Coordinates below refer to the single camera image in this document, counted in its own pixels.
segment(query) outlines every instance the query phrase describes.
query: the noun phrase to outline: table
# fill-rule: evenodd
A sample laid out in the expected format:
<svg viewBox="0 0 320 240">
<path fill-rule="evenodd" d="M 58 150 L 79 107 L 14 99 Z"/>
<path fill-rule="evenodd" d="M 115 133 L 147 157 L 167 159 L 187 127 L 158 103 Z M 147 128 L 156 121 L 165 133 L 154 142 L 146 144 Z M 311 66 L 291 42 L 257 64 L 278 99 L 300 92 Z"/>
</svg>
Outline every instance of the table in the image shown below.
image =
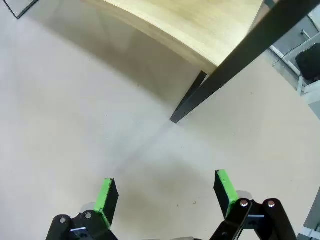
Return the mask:
<svg viewBox="0 0 320 240">
<path fill-rule="evenodd" d="M 171 117 L 174 123 L 222 88 L 320 2 L 282 1 L 247 35 L 261 0 L 87 1 L 201 67 Z"/>
<path fill-rule="evenodd" d="M 88 2 L 106 9 L 211 74 L 247 35 L 263 0 Z"/>
</svg>

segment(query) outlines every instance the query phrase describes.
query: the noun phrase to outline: green gripper pad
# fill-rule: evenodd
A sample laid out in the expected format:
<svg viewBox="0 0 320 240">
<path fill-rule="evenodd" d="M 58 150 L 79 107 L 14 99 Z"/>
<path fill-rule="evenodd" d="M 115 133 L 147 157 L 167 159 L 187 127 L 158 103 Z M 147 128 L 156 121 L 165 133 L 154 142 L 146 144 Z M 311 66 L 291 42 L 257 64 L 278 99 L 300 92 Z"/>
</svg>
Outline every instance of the green gripper pad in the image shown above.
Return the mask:
<svg viewBox="0 0 320 240">
<path fill-rule="evenodd" d="M 118 198 L 119 193 L 117 191 L 115 179 L 106 178 L 103 182 L 93 210 L 102 215 L 108 229 L 110 229 L 114 219 Z"/>
<path fill-rule="evenodd" d="M 233 204 L 239 199 L 239 196 L 225 170 L 215 171 L 213 189 L 218 198 L 223 217 L 226 218 L 230 213 Z"/>
</svg>

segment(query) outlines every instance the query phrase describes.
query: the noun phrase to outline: wooden tabletop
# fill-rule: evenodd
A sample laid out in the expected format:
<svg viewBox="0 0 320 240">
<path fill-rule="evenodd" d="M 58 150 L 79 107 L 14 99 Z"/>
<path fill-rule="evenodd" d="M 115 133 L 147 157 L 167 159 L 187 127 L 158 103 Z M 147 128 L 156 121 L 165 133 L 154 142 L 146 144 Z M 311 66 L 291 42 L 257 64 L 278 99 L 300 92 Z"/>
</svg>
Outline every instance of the wooden tabletop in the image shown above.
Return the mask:
<svg viewBox="0 0 320 240">
<path fill-rule="evenodd" d="M 262 0 L 86 0 L 211 74 L 248 33 Z"/>
</svg>

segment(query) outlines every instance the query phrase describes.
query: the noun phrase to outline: black chair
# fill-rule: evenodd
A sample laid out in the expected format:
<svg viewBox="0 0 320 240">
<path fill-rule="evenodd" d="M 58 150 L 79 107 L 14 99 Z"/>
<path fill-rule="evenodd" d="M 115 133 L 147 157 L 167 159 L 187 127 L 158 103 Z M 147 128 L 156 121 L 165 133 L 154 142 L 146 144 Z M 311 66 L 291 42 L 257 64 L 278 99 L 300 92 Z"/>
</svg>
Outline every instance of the black chair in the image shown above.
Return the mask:
<svg viewBox="0 0 320 240">
<path fill-rule="evenodd" d="M 320 77 L 320 43 L 301 52 L 295 58 L 302 76 L 313 83 Z"/>
</svg>

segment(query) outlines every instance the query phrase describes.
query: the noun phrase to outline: beige floor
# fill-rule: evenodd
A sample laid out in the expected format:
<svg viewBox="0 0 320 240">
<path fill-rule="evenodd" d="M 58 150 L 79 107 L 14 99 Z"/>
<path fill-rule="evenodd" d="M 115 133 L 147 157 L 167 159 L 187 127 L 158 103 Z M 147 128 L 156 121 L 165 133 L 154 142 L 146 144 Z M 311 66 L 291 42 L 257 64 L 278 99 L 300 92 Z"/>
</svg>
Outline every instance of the beige floor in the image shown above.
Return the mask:
<svg viewBox="0 0 320 240">
<path fill-rule="evenodd" d="M 17 21 L 1 1 L 0 33 L 0 239 L 45 239 L 110 177 L 119 239 L 209 239 L 216 169 L 279 198 L 299 232 L 320 124 L 263 59 L 173 124 L 200 69 L 130 26 L 78 0 L 40 0 Z"/>
</svg>

